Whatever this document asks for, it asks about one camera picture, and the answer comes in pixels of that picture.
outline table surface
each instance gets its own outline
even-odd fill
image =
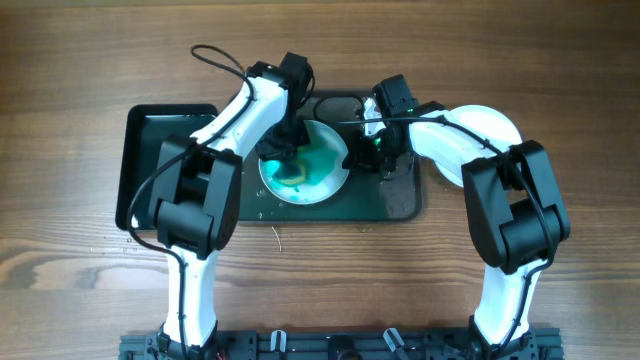
[[[484,104],[550,154],[572,221],[530,320],[567,359],[640,352],[637,4],[370,2],[0,10],[0,358],[113,359],[167,309],[163,256],[114,225],[127,111],[223,106],[240,85],[189,55],[307,56],[318,88],[403,73],[422,101]],[[222,329],[464,326],[484,264],[463,193],[424,161],[426,210],[395,225],[236,229]]]

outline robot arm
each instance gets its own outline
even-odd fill
[[[475,116],[465,119],[462,112],[453,114],[437,103],[418,105],[402,75],[384,80],[373,90],[383,118],[444,118],[444,124],[462,125],[506,154],[497,156],[469,134],[443,123],[368,124],[383,133],[379,136],[383,142],[390,139],[384,132],[394,134],[390,142],[396,144],[406,134],[412,151],[434,160],[455,184],[464,184],[471,239],[487,264],[482,299],[470,321],[476,337],[470,346],[471,357],[493,359],[521,350],[527,346],[527,315],[540,270],[551,265],[555,248],[570,232],[569,217],[546,152],[535,141],[521,144],[513,124],[495,110],[475,106]],[[515,171],[521,172],[532,194],[510,204],[507,192],[524,188],[514,169],[521,169]],[[546,224],[536,214],[536,206]],[[544,234],[545,226],[552,248]]]
[[[186,264],[181,284],[179,265],[167,256],[169,312],[158,335],[162,351],[181,357],[181,324],[176,316],[181,296],[184,341],[189,352],[207,349],[213,342],[217,327],[213,306],[216,262],[237,223],[242,161],[275,126],[285,125],[278,131],[284,136],[293,129],[296,139],[288,143],[304,144],[304,136],[300,140],[299,132],[295,132],[293,117],[309,83],[308,69],[306,59],[294,54],[287,54],[280,67],[256,64],[248,70],[254,99],[218,140],[207,148],[196,145],[225,127],[244,106],[249,97],[246,83],[211,124],[193,133],[190,139],[174,137],[163,143],[158,166],[191,147],[196,150],[156,179],[149,207],[158,241],[172,247]],[[273,146],[269,149],[278,152]],[[266,151],[261,155],[269,157]]]

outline white plate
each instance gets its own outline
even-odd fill
[[[264,185],[277,198],[296,205],[310,205],[326,200],[335,194],[347,180],[349,170],[342,168],[348,154],[347,145],[328,125],[305,120],[311,144],[298,149],[298,161],[307,172],[304,182],[287,186],[273,179],[280,167],[278,161],[258,162]]]

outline black clamp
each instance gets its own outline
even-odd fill
[[[446,109],[435,101],[420,105],[402,74],[382,80],[372,91],[383,118],[415,118]],[[354,133],[342,167],[367,172],[396,171],[396,159],[413,151],[409,137],[411,122],[410,119],[384,121],[385,128],[373,138],[365,136],[362,131]]]
[[[282,120],[272,126],[256,144],[258,156],[263,161],[293,159],[298,147],[310,143],[304,121],[296,116],[313,77],[307,58],[287,53],[277,67],[259,61],[247,70],[247,76],[271,80],[288,92],[287,110]]]

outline wire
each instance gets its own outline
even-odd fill
[[[198,45],[194,45],[193,47],[191,47],[191,55],[193,55],[193,57],[195,57],[196,59],[206,62],[209,65],[213,65],[219,68],[224,69],[226,66],[219,64],[215,61],[212,61],[211,59],[208,59],[202,55],[198,55],[195,53],[195,50],[198,49],[208,49],[208,50],[213,50],[221,55],[223,55],[224,57],[226,57],[227,59],[231,60],[232,63],[234,63],[236,65],[236,67],[238,68],[238,70],[240,70],[241,73],[246,73],[247,71],[244,69],[244,67],[242,66],[242,64],[240,64],[238,62],[238,60],[236,60],[233,56],[229,55],[226,51],[220,49],[219,47],[213,46],[213,45],[206,45],[206,44],[198,44]]]
[[[311,89],[309,89],[309,93],[307,94],[307,96],[305,96],[305,98],[300,102],[300,105],[298,105],[298,109],[301,109],[307,103],[307,101],[309,101],[311,95],[313,95],[313,90],[316,87],[316,77],[315,75],[313,75],[313,68],[309,64],[307,64],[307,67],[309,68],[309,71],[311,71]]]
[[[236,69],[233,69],[231,67],[228,67],[226,65],[217,63],[211,59],[205,58],[199,54],[197,54],[195,51],[198,49],[209,49],[209,50],[213,50],[216,51],[222,55],[224,55],[226,58],[230,59],[234,64],[236,64],[236,66],[238,66],[238,68],[242,71],[239,72]],[[214,141],[216,141],[217,139],[220,138],[220,136],[229,128],[231,127],[231,125],[233,125],[233,123],[240,117],[242,116],[242,114],[249,108],[249,106],[251,105],[251,102],[255,99],[255,89],[253,87],[253,84],[251,84],[251,82],[249,81],[249,79],[247,79],[247,77],[243,74],[244,72],[244,68],[242,68],[242,66],[240,65],[240,63],[238,63],[238,61],[236,59],[234,59],[231,55],[227,54],[226,52],[224,52],[223,50],[215,47],[215,46],[211,46],[211,45],[194,45],[191,48],[191,55],[193,55],[196,59],[201,60],[209,65],[213,65],[215,67],[218,67],[220,69],[226,70],[236,76],[238,76],[239,78],[242,79],[242,81],[247,84],[248,88],[249,88],[249,97],[247,98],[247,101],[244,103],[244,105],[242,106],[242,108],[240,108],[240,110],[231,118],[229,119],[229,121],[222,126],[222,128],[220,128],[220,130],[218,130],[215,134],[211,135],[211,137],[206,140],[205,142],[201,143],[200,146],[202,147],[206,147],[209,144],[213,143]],[[164,247],[160,247],[160,246],[156,246],[156,245],[151,245],[149,243],[147,243],[146,241],[144,241],[139,235],[138,233],[136,233],[136,229],[133,226],[133,216],[135,215],[135,211],[136,211],[136,207],[138,205],[138,202],[140,201],[140,197],[142,196],[142,193],[144,193],[145,190],[147,190],[149,188],[149,186],[151,186],[151,184],[153,184],[153,182],[160,176],[162,175],[162,173],[164,173],[165,171],[167,171],[171,166],[175,165],[176,163],[178,163],[179,161],[185,159],[186,157],[188,157],[189,155],[192,155],[195,151],[195,147],[190,147],[187,150],[183,151],[182,153],[174,156],[173,158],[171,158],[169,161],[167,161],[166,163],[164,163],[162,166],[160,166],[155,172],[153,172],[153,174],[151,174],[147,179],[145,179],[145,181],[142,182],[142,184],[140,185],[140,187],[138,188],[138,190],[136,191],[135,195],[133,196],[133,199],[131,200],[131,204],[129,205],[129,209],[127,211],[127,230],[129,231],[129,234],[131,235],[131,237],[138,243],[140,244],[140,246],[147,248],[149,250],[153,250],[153,251],[157,251],[166,255],[169,255],[171,257],[173,257],[174,259],[176,259],[176,262],[178,263],[178,268],[180,271],[180,286],[179,286],[179,300],[178,300],[178,322],[179,322],[179,331],[180,331],[180,342],[182,345],[182,356],[183,358],[186,360],[188,359],[187,356],[187,345],[186,345],[186,341],[185,341],[185,331],[184,331],[184,293],[185,293],[185,268],[186,268],[186,264],[184,262],[184,260],[182,260],[182,258],[174,251],[168,250]]]
[[[459,124],[452,123],[452,122],[448,121],[444,116],[438,116],[436,118],[424,118],[424,117],[379,118],[379,119],[367,119],[367,120],[360,120],[360,121],[343,121],[343,122],[339,122],[338,124],[341,124],[341,125],[357,125],[357,124],[368,124],[368,123],[380,122],[380,121],[383,121],[383,122],[389,122],[389,121],[407,121],[407,122],[409,122],[410,121],[410,122],[435,123],[435,124],[441,124],[441,125],[444,125],[444,126],[449,126],[449,127],[452,127],[452,128],[454,128],[456,130],[459,130],[459,131],[463,132],[464,134],[468,135],[469,137],[473,138],[474,140],[476,140],[477,142],[482,144],[482,146],[484,146],[485,148],[487,148],[487,149],[493,151],[494,153],[496,153],[498,158],[500,158],[500,160],[509,167],[509,170],[516,177],[517,181],[522,185],[522,187],[524,188],[525,192],[527,193],[527,196],[529,197],[529,199],[531,200],[531,202],[533,204],[533,208],[535,210],[536,217],[538,218],[538,221],[540,222],[540,225],[542,226],[542,233],[544,235],[545,245],[547,246],[547,249],[548,249],[547,259],[543,264],[533,268],[532,270],[530,270],[523,277],[524,285],[523,285],[523,289],[522,289],[522,297],[520,298],[520,301],[518,303],[518,309],[516,311],[516,316],[512,320],[512,324],[511,324],[511,327],[509,328],[509,331],[507,332],[507,335],[502,339],[502,341],[500,342],[498,347],[492,352],[492,357],[494,359],[496,359],[496,358],[498,358],[500,356],[500,354],[502,354],[504,352],[504,350],[506,349],[507,345],[509,344],[509,342],[513,338],[513,335],[515,334],[516,330],[520,326],[520,322],[522,321],[522,316],[524,314],[524,308],[525,308],[525,305],[527,303],[527,297],[529,296],[529,288],[531,286],[531,280],[533,279],[533,276],[535,276],[536,273],[539,273],[542,270],[548,269],[551,266],[551,264],[553,264],[553,261],[555,259],[556,247],[553,246],[553,240],[551,238],[551,231],[549,230],[549,224],[547,223],[546,219],[544,218],[544,214],[542,212],[542,205],[540,204],[540,200],[538,199],[536,194],[531,189],[531,186],[529,186],[529,183],[525,180],[525,178],[522,175],[522,172],[520,171],[520,169],[518,169],[518,167],[515,166],[515,164],[512,161],[509,160],[507,155],[505,155],[502,151],[500,151],[500,149],[498,149],[495,146],[493,146],[489,142],[488,139],[482,139],[480,136],[478,136],[476,133],[474,133],[473,131],[469,130],[468,128],[466,128],[464,126],[461,126]]]
[[[329,99],[336,99],[336,98],[354,98],[356,100],[358,100],[358,102],[360,103],[360,112],[361,115],[362,113],[364,113],[364,101],[362,100],[362,98],[358,95],[355,94],[344,94],[344,95],[330,95],[330,96],[325,96],[323,98],[320,98],[318,101],[316,101],[316,104],[313,106],[313,118],[316,121],[319,121],[321,123],[326,123],[326,120],[323,120],[320,118],[320,116],[318,116],[318,108],[320,107],[320,105],[329,100]],[[362,122],[359,121],[346,121],[346,122],[342,122],[339,124],[350,124],[350,123],[354,123],[354,124],[363,124]]]

